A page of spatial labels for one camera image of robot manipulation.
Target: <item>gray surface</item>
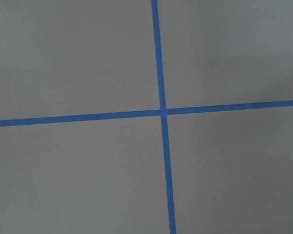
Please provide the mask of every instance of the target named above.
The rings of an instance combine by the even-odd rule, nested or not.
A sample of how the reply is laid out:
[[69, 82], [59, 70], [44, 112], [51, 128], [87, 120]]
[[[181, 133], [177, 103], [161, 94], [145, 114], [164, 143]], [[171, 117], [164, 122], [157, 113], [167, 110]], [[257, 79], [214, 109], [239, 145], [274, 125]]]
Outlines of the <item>gray surface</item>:
[[293, 99], [293, 0], [159, 0], [167, 106]]
[[0, 128], [0, 234], [168, 234], [160, 118]]
[[0, 0], [0, 119], [158, 109], [148, 0]]
[[180, 234], [293, 234], [293, 107], [169, 116]]

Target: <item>horizontal blue line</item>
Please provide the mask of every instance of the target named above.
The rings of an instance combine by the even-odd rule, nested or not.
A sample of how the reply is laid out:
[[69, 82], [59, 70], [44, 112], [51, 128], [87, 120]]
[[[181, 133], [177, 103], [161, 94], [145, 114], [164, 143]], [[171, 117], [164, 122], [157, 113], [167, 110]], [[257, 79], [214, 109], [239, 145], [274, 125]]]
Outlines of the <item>horizontal blue line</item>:
[[[293, 106], [293, 100], [256, 102], [256, 103], [245, 103], [245, 104], [230, 104], [230, 105], [218, 105], [218, 106], [172, 108], [172, 109], [167, 109], [167, 114], [168, 115], [182, 115], [182, 114], [194, 114], [194, 113], [205, 113], [205, 112], [238, 111], [238, 110], [290, 107], [290, 106]], [[112, 112], [112, 113], [76, 115], [76, 116], [7, 119], [7, 120], [0, 120], [0, 127], [78, 122], [78, 121], [90, 121], [90, 120], [101, 120], [101, 119], [150, 117], [150, 116], [160, 116], [160, 115], [161, 115], [160, 110], [145, 110], [145, 111]]]
[[287, 107], [287, 106], [293, 106], [293, 100], [255, 102], [255, 103], [217, 105], [217, 106], [198, 106], [198, 107], [173, 108], [173, 109], [167, 109], [167, 114], [168, 115], [181, 115], [181, 114], [194, 114], [194, 113], [220, 112], [220, 111], [238, 111], [238, 110]]
[[146, 110], [146, 111], [127, 111], [127, 112], [101, 113], [101, 114], [76, 115], [76, 116], [8, 119], [8, 120], [0, 120], [0, 127], [47, 124], [47, 123], [78, 122], [78, 121], [115, 119], [115, 118], [149, 117], [149, 116], [160, 116], [160, 115], [161, 115], [160, 110]]

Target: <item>gray panel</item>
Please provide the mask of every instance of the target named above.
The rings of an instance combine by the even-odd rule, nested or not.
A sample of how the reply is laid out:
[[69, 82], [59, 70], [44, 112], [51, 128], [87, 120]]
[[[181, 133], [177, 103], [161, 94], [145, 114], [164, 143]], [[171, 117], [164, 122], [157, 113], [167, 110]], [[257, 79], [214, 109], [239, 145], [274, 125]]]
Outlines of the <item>gray panel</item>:
[[150, 1], [0, 0], [0, 119], [158, 109]]
[[293, 0], [159, 0], [168, 107], [293, 99]]
[[0, 234], [168, 234], [160, 118], [0, 128]]
[[169, 117], [177, 233], [293, 234], [293, 107]]

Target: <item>blue line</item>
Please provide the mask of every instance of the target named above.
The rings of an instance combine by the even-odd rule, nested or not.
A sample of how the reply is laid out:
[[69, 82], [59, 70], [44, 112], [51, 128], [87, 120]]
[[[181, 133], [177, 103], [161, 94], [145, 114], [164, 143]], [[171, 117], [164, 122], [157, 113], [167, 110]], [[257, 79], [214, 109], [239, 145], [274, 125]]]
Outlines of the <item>blue line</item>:
[[146, 111], [127, 111], [127, 112], [101, 113], [101, 114], [89, 114], [89, 115], [77, 115], [77, 116], [8, 119], [8, 120], [0, 120], [0, 127], [32, 125], [32, 124], [78, 122], [78, 121], [115, 119], [115, 118], [149, 117], [149, 116], [159, 116], [159, 115], [160, 115], [160, 110], [146, 110]]
[[154, 30], [154, 41], [155, 41], [155, 55], [156, 55], [161, 124], [162, 124], [162, 139], [163, 139], [165, 177], [166, 177], [168, 220], [169, 220], [170, 234], [176, 234], [175, 208], [174, 208], [174, 197], [173, 197], [173, 190], [172, 190], [172, 176], [171, 176], [169, 138], [168, 138], [167, 109], [166, 109], [166, 100], [165, 100], [164, 71], [163, 71], [163, 60], [162, 60], [162, 46], [161, 46], [160, 22], [159, 22], [159, 16], [158, 16], [157, 0], [151, 0], [151, 4], [152, 4], [152, 17], [153, 17], [153, 30]]
[[261, 109], [261, 108], [290, 107], [290, 106], [293, 106], [293, 100], [217, 105], [217, 106], [173, 108], [173, 109], [167, 109], [167, 114], [180, 115], [180, 114], [193, 114], [193, 113], [205, 113], [205, 112], [238, 111], [238, 110], [250, 110], [250, 109]]

